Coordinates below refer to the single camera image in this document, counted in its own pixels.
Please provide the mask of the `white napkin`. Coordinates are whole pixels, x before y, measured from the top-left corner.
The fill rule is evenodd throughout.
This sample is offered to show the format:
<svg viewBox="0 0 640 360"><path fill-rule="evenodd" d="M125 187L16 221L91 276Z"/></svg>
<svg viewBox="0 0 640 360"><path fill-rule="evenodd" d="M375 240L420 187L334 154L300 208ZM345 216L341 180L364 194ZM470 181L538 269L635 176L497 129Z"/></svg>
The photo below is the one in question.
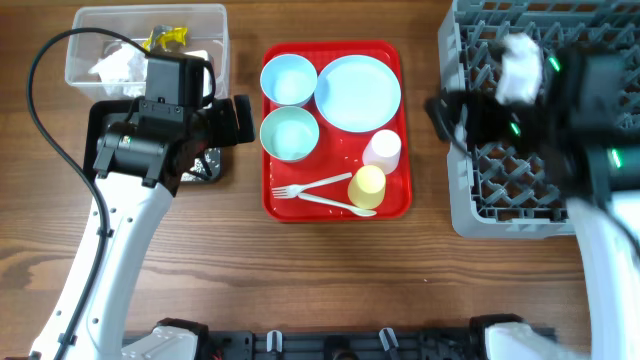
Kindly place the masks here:
<svg viewBox="0 0 640 360"><path fill-rule="evenodd" d="M99 60L89 71L98 75L103 89L111 97L136 98L145 93L148 60L129 44Z"/></svg>

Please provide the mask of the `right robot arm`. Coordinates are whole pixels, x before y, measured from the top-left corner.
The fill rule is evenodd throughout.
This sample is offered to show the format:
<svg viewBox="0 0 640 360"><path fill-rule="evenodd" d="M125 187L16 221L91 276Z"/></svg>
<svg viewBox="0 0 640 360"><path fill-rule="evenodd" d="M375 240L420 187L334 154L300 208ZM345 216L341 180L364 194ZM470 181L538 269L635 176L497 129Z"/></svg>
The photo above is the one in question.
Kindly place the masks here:
<svg viewBox="0 0 640 360"><path fill-rule="evenodd" d="M460 151L457 126L472 144L506 141L545 163L565 199L583 261L594 359L639 356L639 134L623 130L622 55L601 45L554 56L544 96L502 104L482 91L441 91L426 113L439 138Z"/></svg>

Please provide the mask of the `yellow plastic cup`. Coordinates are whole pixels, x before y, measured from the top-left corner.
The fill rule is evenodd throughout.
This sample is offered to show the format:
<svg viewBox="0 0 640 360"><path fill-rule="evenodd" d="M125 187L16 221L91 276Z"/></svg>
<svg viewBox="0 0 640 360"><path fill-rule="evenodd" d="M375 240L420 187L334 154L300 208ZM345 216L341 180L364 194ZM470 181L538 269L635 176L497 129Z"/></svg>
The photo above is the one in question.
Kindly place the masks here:
<svg viewBox="0 0 640 360"><path fill-rule="evenodd" d="M351 179L348 197L356 207L372 210L383 202L385 191L385 173L377 166L365 165Z"/></svg>

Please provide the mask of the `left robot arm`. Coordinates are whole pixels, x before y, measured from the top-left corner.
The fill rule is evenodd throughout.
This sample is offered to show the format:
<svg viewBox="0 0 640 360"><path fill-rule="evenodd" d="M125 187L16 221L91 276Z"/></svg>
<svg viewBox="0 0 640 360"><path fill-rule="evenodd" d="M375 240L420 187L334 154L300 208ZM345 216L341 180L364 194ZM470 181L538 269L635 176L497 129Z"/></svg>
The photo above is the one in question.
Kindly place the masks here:
<svg viewBox="0 0 640 360"><path fill-rule="evenodd" d="M125 347L126 317L150 241L177 194L183 173L209 148L250 143L248 96L201 103L101 101L89 117L87 156L72 169L93 196L91 212L62 293L35 339L32 359L121 359L158 349L167 359L194 359L208 329L175 321L161 340Z"/></svg>

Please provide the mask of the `yellow snack wrapper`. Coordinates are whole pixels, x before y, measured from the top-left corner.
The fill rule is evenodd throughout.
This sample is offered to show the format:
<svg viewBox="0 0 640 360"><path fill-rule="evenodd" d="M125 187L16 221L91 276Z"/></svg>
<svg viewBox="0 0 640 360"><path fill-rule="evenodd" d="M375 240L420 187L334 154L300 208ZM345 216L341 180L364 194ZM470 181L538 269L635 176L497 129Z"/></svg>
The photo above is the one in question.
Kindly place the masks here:
<svg viewBox="0 0 640 360"><path fill-rule="evenodd" d="M150 36L143 42L142 47L147 51L152 51L157 47L167 51L169 43L178 43L185 46L188 31L187 27L157 25L152 29Z"/></svg>

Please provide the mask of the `pile of white rice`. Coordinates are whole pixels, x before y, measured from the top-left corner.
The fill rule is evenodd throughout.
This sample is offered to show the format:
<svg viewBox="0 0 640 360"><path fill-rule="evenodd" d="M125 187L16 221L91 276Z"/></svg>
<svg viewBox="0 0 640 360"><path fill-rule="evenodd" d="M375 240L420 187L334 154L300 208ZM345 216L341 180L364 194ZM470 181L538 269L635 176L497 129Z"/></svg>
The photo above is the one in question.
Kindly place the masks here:
<svg viewBox="0 0 640 360"><path fill-rule="evenodd" d="M201 157L196 158L189 171L182 174L182 183L210 183L221 176L221 149L207 149Z"/></svg>

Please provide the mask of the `green bowl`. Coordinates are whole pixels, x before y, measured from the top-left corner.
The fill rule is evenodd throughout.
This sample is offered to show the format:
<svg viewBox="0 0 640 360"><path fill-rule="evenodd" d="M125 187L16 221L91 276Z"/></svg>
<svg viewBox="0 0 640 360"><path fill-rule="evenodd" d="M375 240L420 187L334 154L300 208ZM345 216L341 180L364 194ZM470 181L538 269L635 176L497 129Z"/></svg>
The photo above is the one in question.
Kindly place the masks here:
<svg viewBox="0 0 640 360"><path fill-rule="evenodd" d="M270 112L260 127L262 148L271 157L286 163L308 157L319 142L320 128L315 117L300 107L281 107Z"/></svg>

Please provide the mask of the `pink plastic cup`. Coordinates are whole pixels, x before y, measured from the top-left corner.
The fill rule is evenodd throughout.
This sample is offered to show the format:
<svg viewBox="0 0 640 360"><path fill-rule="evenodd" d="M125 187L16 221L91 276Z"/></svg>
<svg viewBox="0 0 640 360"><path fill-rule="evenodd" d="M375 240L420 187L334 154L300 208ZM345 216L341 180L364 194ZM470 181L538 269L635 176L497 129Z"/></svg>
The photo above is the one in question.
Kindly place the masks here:
<svg viewBox="0 0 640 360"><path fill-rule="evenodd" d="M397 133L388 129L380 130L367 144L362 155L363 164L376 166L389 175L399 164L401 149L402 142Z"/></svg>

